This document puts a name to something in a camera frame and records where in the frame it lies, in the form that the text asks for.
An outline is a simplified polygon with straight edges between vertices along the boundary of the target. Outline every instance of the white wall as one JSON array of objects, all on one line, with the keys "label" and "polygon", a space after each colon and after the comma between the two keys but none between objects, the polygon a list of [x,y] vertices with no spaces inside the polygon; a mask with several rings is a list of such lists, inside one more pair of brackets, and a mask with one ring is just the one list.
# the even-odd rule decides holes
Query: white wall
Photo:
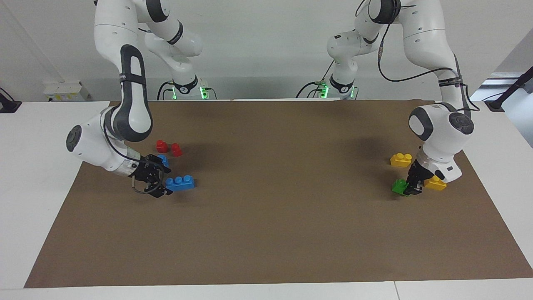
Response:
[{"label": "white wall", "polygon": [[[506,91],[507,89],[478,89],[471,97],[472,101],[480,101],[485,97]],[[533,147],[533,94],[518,89],[504,103],[503,109],[524,139]]]},{"label": "white wall", "polygon": [[496,72],[524,73],[533,66],[533,29],[499,65]]},{"label": "white wall", "polygon": [[[61,77],[82,81],[96,100],[119,99],[115,67],[94,48],[92,0],[0,0],[50,60]],[[294,97],[299,88],[319,80],[329,63],[328,38],[353,28],[358,0],[196,0],[171,1],[186,28],[199,33],[204,52],[193,58],[198,74],[221,98]],[[447,35],[472,91],[504,60],[533,27],[530,0],[443,0]],[[2,19],[5,12],[0,12]],[[50,80],[0,20],[0,85],[16,98],[43,100]],[[420,72],[403,53],[401,28],[393,26],[386,41],[383,69],[390,77]],[[149,95],[169,73],[144,47]],[[361,98],[440,97],[433,75],[409,83],[389,83],[376,70],[376,54],[358,59],[356,85]]]}]

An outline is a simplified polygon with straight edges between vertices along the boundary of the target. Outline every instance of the black cable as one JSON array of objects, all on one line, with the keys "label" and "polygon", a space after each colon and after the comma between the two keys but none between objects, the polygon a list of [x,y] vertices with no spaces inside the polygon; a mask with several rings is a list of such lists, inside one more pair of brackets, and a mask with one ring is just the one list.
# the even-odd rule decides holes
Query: black cable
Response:
[{"label": "black cable", "polygon": [[357,89],[357,94],[356,94],[356,97],[353,100],[357,100],[357,96],[359,96],[359,88],[357,86],[355,86],[354,89]]},{"label": "black cable", "polygon": [[163,101],[165,101],[165,93],[166,92],[174,92],[173,89],[166,89],[164,92],[163,92]]},{"label": "black cable", "polygon": [[[324,79],[326,79],[326,75],[328,75],[328,72],[329,70],[331,70],[332,66],[333,66],[333,63],[335,62],[335,60],[332,60],[332,63],[329,64],[329,67],[328,69],[326,70],[326,72],[324,73],[324,76],[322,76],[322,81],[324,81]],[[315,91],[314,94],[313,94],[313,98],[317,95],[317,92]]]},{"label": "black cable", "polygon": [[109,136],[107,135],[107,126],[106,126],[106,121],[104,120],[102,122],[102,127],[103,127],[103,135],[106,137],[106,141],[107,141],[107,144],[111,147],[111,149],[113,149],[113,151],[115,151],[118,155],[122,156],[123,158],[127,159],[127,160],[131,160],[131,161],[135,161],[135,162],[143,162],[143,163],[146,163],[146,164],[153,164],[155,165],[160,171],[160,176],[161,176],[161,179],[159,180],[159,182],[157,183],[157,185],[155,187],[153,187],[152,189],[148,190],[148,191],[139,191],[135,188],[135,185],[132,186],[132,189],[135,191],[135,193],[138,193],[138,194],[150,194],[156,190],[158,190],[162,185],[163,185],[163,182],[165,181],[165,169],[163,168],[163,166],[157,162],[153,162],[153,161],[147,161],[147,160],[144,160],[144,161],[141,161],[141,160],[138,160],[138,159],[134,159],[132,157],[128,157],[127,155],[124,155],[122,153],[120,153],[117,148],[115,148],[113,146],[113,144],[111,143],[111,141],[109,140]]},{"label": "black cable", "polygon": [[490,99],[490,98],[495,97],[495,96],[503,95],[503,93],[505,93],[505,92],[501,92],[501,93],[496,94],[496,95],[488,96],[488,97],[486,97],[485,99],[481,100],[481,102],[484,102],[485,100]]},{"label": "black cable", "polygon": [[468,102],[470,102],[470,104],[475,107],[476,109],[471,109],[471,108],[463,108],[463,109],[458,109],[457,111],[459,112],[460,110],[469,110],[471,112],[480,112],[481,109],[476,105],[474,104],[474,102],[472,102],[472,100],[470,100],[470,94],[468,93],[468,84],[461,84],[461,86],[464,86],[465,87],[465,94],[466,94],[466,98],[468,99]]},{"label": "black cable", "polygon": [[304,85],[303,88],[300,89],[300,91],[298,92],[298,94],[296,94],[296,98],[298,98],[298,97],[300,96],[300,94],[303,92],[303,90],[305,90],[305,88],[307,88],[308,86],[313,85],[313,84],[316,84],[316,83],[313,81],[313,82],[310,82],[310,83]]},{"label": "black cable", "polygon": [[452,72],[454,71],[451,68],[437,68],[437,69],[430,70],[430,71],[427,71],[427,72],[424,72],[424,73],[420,73],[418,75],[415,75],[415,76],[412,76],[412,77],[409,77],[409,78],[404,78],[404,79],[399,79],[399,80],[390,79],[387,76],[385,76],[385,74],[383,74],[383,71],[381,70],[381,56],[383,55],[383,50],[384,50],[384,46],[383,45],[385,43],[385,36],[387,36],[387,33],[389,32],[389,28],[391,27],[391,24],[392,23],[389,23],[387,25],[387,29],[385,30],[385,33],[383,34],[383,37],[381,38],[381,44],[379,45],[379,51],[378,51],[378,55],[377,55],[377,68],[379,69],[379,73],[381,74],[381,76],[383,78],[385,78],[386,80],[388,80],[390,82],[402,82],[402,81],[408,81],[408,80],[412,80],[412,79],[415,79],[415,78],[418,78],[418,77],[422,77],[424,75],[427,75],[427,74],[430,74],[430,73],[434,73],[434,72],[437,72],[437,71],[443,71],[443,70],[448,70],[448,71],[452,71]]},{"label": "black cable", "polygon": [[6,92],[4,89],[0,88],[0,90],[2,90],[9,98],[11,98],[11,101],[15,102],[15,99],[13,99],[13,97],[8,93]]},{"label": "black cable", "polygon": [[161,92],[163,91],[163,88],[168,85],[168,84],[173,84],[172,81],[165,81],[165,83],[163,83],[160,87],[159,87],[159,91],[157,92],[157,101],[159,101],[159,98],[161,97]]},{"label": "black cable", "polygon": [[317,94],[317,92],[319,92],[320,89],[316,89],[316,90],[312,90],[309,92],[309,94],[307,95],[307,98],[309,98],[309,96],[311,96],[311,93],[314,92],[314,94]]},{"label": "black cable", "polygon": [[218,96],[216,95],[216,91],[215,91],[215,89],[213,89],[213,88],[206,88],[206,90],[207,90],[207,91],[213,91],[213,93],[215,94],[215,99],[216,99],[216,100],[219,99]]}]

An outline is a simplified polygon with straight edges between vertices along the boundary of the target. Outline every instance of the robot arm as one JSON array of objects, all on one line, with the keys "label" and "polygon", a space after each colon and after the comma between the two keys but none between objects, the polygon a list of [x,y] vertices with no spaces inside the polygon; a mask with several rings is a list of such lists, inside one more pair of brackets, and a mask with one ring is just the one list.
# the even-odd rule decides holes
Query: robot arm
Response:
[{"label": "robot arm", "polygon": [[[156,34],[177,44],[183,35],[181,23],[169,19],[169,9],[160,0],[99,0],[96,3],[94,40],[96,49],[119,70],[122,101],[105,108],[89,121],[76,125],[67,137],[67,150],[92,165],[148,184],[143,194],[160,197],[172,191],[163,186],[170,169],[154,155],[141,156],[125,145],[148,137],[152,116],[148,107],[146,73],[138,49],[138,23],[146,22]],[[186,53],[194,51],[184,46]]]},{"label": "robot arm", "polygon": [[139,22],[148,25],[144,43],[148,50],[160,57],[172,73],[175,92],[182,97],[201,95],[198,77],[189,57],[201,54],[203,43],[199,35],[184,29],[168,8],[167,0],[134,0]]},{"label": "robot arm", "polygon": [[436,74],[442,95],[441,104],[417,107],[409,117],[409,127],[424,145],[409,170],[404,194],[421,193],[424,180],[433,175],[445,183],[459,178],[461,170],[454,155],[468,141],[474,124],[457,59],[446,40],[439,0],[364,0],[358,12],[355,30],[336,35],[328,42],[328,53],[335,60],[333,74],[327,82],[330,94],[347,98],[357,72],[353,58],[375,50],[379,50],[378,66],[383,77],[404,81],[388,79],[380,64],[384,40],[379,35],[380,29],[383,25],[402,24],[407,58]]}]

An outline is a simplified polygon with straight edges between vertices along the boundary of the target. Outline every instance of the electrical socket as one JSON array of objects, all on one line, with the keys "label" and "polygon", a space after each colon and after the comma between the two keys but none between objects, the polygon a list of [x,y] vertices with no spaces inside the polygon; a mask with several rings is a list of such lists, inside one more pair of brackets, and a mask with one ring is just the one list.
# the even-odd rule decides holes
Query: electrical socket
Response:
[{"label": "electrical socket", "polygon": [[91,94],[79,81],[46,84],[43,94],[48,102],[92,100]]}]

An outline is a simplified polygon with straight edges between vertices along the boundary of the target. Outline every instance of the table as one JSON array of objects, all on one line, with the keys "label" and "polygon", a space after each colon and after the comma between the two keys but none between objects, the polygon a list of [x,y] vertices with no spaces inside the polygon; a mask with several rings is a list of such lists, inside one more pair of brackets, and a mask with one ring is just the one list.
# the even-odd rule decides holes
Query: table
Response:
[{"label": "table", "polygon": [[[81,161],[64,148],[70,127],[108,102],[25,103],[0,116],[0,299],[14,298],[245,298],[260,299],[530,299],[533,279],[363,282],[299,285],[160,286],[21,290]],[[485,106],[474,115],[476,131],[465,153],[526,259],[533,259],[528,201],[533,149],[504,114]]]}]

